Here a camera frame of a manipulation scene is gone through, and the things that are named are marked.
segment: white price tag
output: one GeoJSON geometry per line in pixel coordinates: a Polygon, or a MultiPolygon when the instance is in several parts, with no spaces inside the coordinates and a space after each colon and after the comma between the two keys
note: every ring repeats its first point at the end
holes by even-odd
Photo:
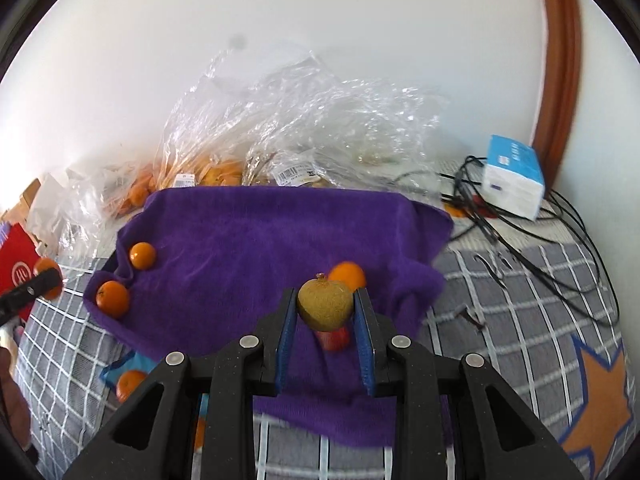
{"type": "Polygon", "coordinates": [[[193,173],[178,173],[172,187],[195,187],[196,176],[193,173]]]}
{"type": "Polygon", "coordinates": [[[294,164],[286,170],[273,173],[278,186],[298,187],[310,182],[318,182],[320,177],[310,164],[294,164]]]}

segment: kiwi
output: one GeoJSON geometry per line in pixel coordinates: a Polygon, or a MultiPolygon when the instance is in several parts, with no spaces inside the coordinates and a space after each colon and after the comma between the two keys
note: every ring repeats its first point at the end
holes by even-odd
{"type": "Polygon", "coordinates": [[[317,274],[298,291],[298,313],[311,330],[338,330],[353,313],[353,294],[345,283],[317,274]]]}

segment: purple towel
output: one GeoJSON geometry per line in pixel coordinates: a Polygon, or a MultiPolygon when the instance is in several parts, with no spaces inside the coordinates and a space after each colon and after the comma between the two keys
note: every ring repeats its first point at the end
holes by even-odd
{"type": "MultiPolygon", "coordinates": [[[[260,316],[277,308],[284,288],[352,260],[364,268],[374,309],[412,337],[444,286],[430,263],[451,229],[446,213],[393,193],[167,189],[120,231],[118,269],[94,274],[84,304],[102,327],[144,355],[199,356],[251,333],[260,316]],[[128,251],[142,241],[156,247],[158,260],[134,272],[128,251]],[[130,292],[130,311],[121,320],[94,304],[100,285],[114,278],[130,292]]],[[[354,343],[323,352],[301,320],[283,394],[255,397],[254,408],[348,446],[393,443],[395,404],[367,397],[354,343]]]]}

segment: brown wooden trim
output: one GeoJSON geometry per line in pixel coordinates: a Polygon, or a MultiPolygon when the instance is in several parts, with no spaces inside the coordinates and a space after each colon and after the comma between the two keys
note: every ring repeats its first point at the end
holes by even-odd
{"type": "Polygon", "coordinates": [[[533,148],[549,189],[558,174],[574,122],[582,68],[582,23],[578,0],[545,0],[545,6],[545,85],[533,148]]]}

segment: human hand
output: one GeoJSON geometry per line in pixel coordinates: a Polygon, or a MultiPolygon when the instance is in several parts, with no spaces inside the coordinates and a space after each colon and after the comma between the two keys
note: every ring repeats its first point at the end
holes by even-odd
{"type": "Polygon", "coordinates": [[[11,365],[11,353],[0,347],[0,388],[4,396],[7,413],[4,418],[9,421],[11,432],[23,449],[27,449],[31,443],[31,415],[29,405],[24,400],[20,388],[14,382],[9,368],[11,365]]]}

